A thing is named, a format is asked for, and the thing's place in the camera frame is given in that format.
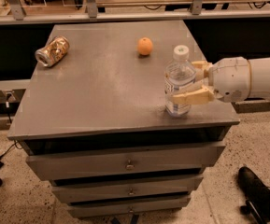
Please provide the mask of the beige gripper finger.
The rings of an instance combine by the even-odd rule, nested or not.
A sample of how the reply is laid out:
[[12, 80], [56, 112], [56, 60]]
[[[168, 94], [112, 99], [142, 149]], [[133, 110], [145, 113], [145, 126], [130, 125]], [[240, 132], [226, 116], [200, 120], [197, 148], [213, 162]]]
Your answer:
[[203, 86], [197, 91], [186, 91], [171, 96], [171, 101], [176, 105], [203, 105], [214, 99], [214, 92], [206, 86]]
[[206, 78], [208, 77], [209, 68], [212, 66], [212, 63], [207, 61], [194, 61], [192, 62], [193, 67], [196, 70], [197, 78]]

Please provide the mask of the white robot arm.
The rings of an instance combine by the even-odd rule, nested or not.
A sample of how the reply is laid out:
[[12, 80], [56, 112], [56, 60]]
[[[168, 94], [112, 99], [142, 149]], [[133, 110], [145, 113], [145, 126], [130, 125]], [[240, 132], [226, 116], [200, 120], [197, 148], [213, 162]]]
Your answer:
[[270, 102], [270, 58], [224, 58], [217, 63], [194, 62], [199, 80], [168, 99], [175, 105], [201, 105], [215, 99], [224, 103], [261, 98]]

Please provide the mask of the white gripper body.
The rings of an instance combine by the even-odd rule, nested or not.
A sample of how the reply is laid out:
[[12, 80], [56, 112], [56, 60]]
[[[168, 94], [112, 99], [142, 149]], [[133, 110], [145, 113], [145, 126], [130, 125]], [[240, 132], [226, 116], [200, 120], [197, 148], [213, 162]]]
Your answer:
[[249, 96], [250, 67], [243, 57], [224, 58], [208, 70], [208, 84], [216, 98], [225, 103], [239, 102]]

